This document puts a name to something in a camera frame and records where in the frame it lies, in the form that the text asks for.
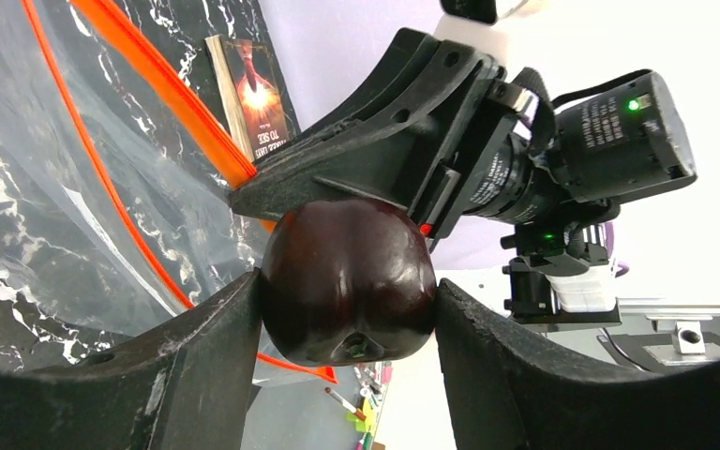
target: book cover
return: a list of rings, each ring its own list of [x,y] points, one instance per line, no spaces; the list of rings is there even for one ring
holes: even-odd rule
[[[250,161],[293,137],[269,48],[250,39],[206,39],[228,131]]]
[[[223,45],[257,159],[291,138],[279,80],[272,69],[273,55],[266,45],[249,39],[225,39]]]

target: dark red apple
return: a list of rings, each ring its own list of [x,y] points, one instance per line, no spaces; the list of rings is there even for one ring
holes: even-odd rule
[[[319,201],[286,213],[261,273],[269,337],[301,366],[404,358],[434,329],[437,283],[424,236],[385,202]]]

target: camera strap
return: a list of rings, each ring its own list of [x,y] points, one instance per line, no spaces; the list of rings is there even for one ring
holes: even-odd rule
[[[637,78],[650,73],[648,69],[640,69],[617,77],[611,81],[603,82],[593,87],[581,89],[575,92],[562,94],[550,101],[548,89],[542,76],[531,67],[525,67],[512,81],[512,84],[527,89],[534,93],[539,99],[536,112],[530,126],[532,138],[529,143],[528,153],[532,157],[540,155],[558,131],[556,122],[556,110],[571,101],[581,100],[591,96],[602,94],[619,85],[631,82]]]

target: camera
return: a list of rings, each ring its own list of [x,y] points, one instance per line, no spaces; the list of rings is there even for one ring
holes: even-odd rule
[[[584,229],[697,179],[657,73],[551,100],[536,70],[507,82],[492,56],[410,29],[346,101],[256,167],[229,193],[237,214],[277,220],[314,200],[374,198],[406,212],[432,248],[479,216],[514,225],[502,246],[554,277],[608,262]]]

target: plastic bag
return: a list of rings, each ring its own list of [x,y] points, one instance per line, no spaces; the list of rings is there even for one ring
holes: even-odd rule
[[[86,7],[123,21],[133,66],[75,8],[23,6],[0,6],[0,277],[65,322],[140,334],[261,258],[268,233],[224,202],[254,168],[113,4]],[[335,382],[259,359],[258,380]]]

